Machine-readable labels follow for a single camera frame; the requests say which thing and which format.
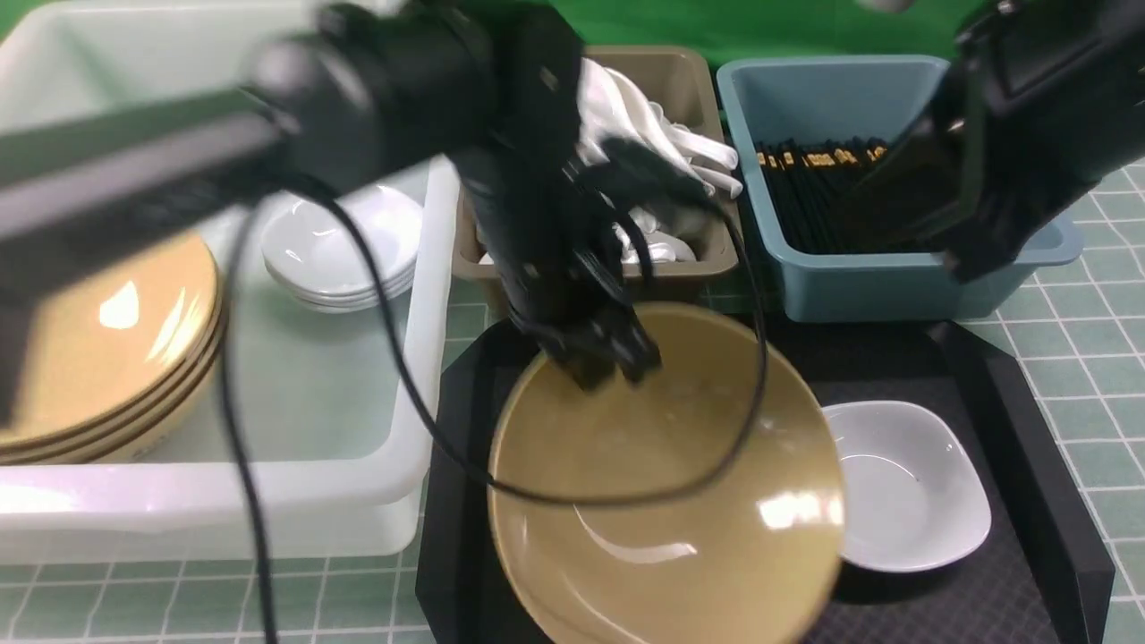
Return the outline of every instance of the green grid mat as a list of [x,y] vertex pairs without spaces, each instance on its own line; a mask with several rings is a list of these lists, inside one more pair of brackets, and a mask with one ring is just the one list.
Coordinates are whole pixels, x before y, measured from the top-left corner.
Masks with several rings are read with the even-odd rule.
[[[990,319],[966,327],[1019,359],[1116,560],[1106,644],[1145,633],[1145,163],[1071,211],[1081,261],[1039,272]],[[704,296],[747,311],[736,281]],[[444,363],[490,323],[455,282]],[[413,597],[418,537],[390,557],[277,561],[285,644],[433,644]],[[256,644],[248,561],[0,566],[0,635],[37,644]]]

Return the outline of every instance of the small white dish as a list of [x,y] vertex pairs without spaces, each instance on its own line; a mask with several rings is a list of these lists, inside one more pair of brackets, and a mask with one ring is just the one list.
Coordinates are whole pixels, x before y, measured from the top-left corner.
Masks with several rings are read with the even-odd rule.
[[[386,282],[410,270],[421,238],[417,202],[394,188],[371,186],[341,205],[361,228]],[[353,296],[372,288],[349,234],[333,215],[307,201],[295,202],[267,223],[262,257],[275,276],[295,291]]]
[[303,299],[298,300],[298,304],[306,309],[313,311],[315,313],[325,313],[326,315],[342,315],[346,313],[357,313],[360,311],[366,311],[378,306],[378,300],[364,301],[356,304],[354,306],[325,306],[322,304],[315,304],[313,301],[306,301]]
[[[392,284],[387,284],[386,285],[386,298],[387,299],[394,299],[394,298],[401,296],[402,293],[404,293],[405,291],[410,290],[410,286],[412,286],[412,285],[413,285],[413,276],[412,275],[410,275],[405,280],[401,280],[398,282],[395,282],[395,283],[392,283]],[[332,307],[332,308],[357,307],[357,306],[362,306],[362,305],[374,306],[374,305],[378,304],[378,296],[376,296],[373,293],[373,291],[371,291],[371,292],[369,292],[369,293],[366,293],[364,296],[358,296],[358,297],[353,297],[353,298],[323,298],[323,297],[315,297],[315,296],[313,296],[310,293],[299,293],[299,292],[293,292],[292,294],[294,296],[294,298],[297,298],[300,301],[303,301],[303,303],[307,303],[307,304],[314,304],[314,305],[318,305],[318,306]]]
[[986,490],[942,418],[898,400],[834,405],[823,415],[846,484],[845,560],[917,573],[953,564],[986,541]]

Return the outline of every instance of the tan bowl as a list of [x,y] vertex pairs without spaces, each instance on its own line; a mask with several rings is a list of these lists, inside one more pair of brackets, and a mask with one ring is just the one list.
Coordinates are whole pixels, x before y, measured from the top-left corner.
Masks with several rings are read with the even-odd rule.
[[202,370],[204,361],[214,360],[223,332],[222,311],[223,305],[221,297],[219,297],[215,300],[215,309],[206,332],[195,343],[195,346],[171,376],[152,387],[143,398],[114,415],[81,430],[56,434],[52,440],[38,441],[26,447],[6,448],[0,454],[0,465],[37,463],[62,456],[111,434],[119,434],[125,429],[137,425],[141,421],[153,419],[157,414],[166,413],[181,395],[184,395],[184,390],[189,386],[189,382],[194,380],[192,376]]
[[163,395],[156,395],[150,405],[137,406],[137,413],[129,418],[121,419],[118,424],[104,430],[97,435],[80,433],[66,440],[53,442],[48,446],[26,449],[21,453],[19,460],[6,462],[9,465],[60,465],[88,463],[101,458],[109,451],[117,450],[128,442],[142,439],[144,435],[158,440],[173,430],[177,422],[180,410],[188,408],[187,401],[199,395],[198,391],[210,378],[214,364],[219,358],[219,348],[224,337],[222,327],[210,338],[199,355],[189,360],[190,369],[177,382],[165,387]]
[[[690,305],[637,311],[664,369],[590,395],[539,356],[502,414],[497,478],[554,494],[648,492],[693,480],[726,451],[756,382],[755,335]],[[490,490],[506,576],[556,644],[779,644],[812,626],[839,568],[843,476],[815,396],[768,355],[758,432],[700,495],[577,510]]]
[[210,249],[184,235],[48,300],[0,451],[82,430],[145,395],[204,333],[218,290]]

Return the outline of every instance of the white plastic tub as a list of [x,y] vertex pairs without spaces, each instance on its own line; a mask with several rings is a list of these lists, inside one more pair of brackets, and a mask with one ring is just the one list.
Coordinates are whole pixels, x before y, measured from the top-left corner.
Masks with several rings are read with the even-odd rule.
[[[234,84],[253,45],[307,29],[311,10],[299,0],[46,6],[0,46],[0,129]],[[413,288],[400,312],[405,358],[436,408],[458,181],[448,162],[434,159],[386,182],[426,206]],[[232,209],[202,227],[220,261],[246,214]],[[252,250],[242,267],[234,341],[273,553],[396,552],[417,527],[431,442],[398,385],[377,312],[307,312],[271,282]],[[248,552],[213,394],[145,463],[0,468],[0,563]]]

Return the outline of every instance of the black mesh mat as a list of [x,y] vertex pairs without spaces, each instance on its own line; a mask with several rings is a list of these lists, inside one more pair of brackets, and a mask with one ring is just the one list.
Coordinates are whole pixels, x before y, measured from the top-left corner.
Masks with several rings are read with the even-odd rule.
[[[1112,563],[1012,359],[949,323],[777,320],[768,339],[824,406],[897,399],[941,416],[994,519],[978,551],[932,579],[845,567],[806,644],[1099,644]],[[471,458],[488,460],[500,407],[535,353],[502,324],[447,371],[439,422]],[[417,595],[439,644],[550,644],[502,574],[485,490],[435,453],[428,494]]]

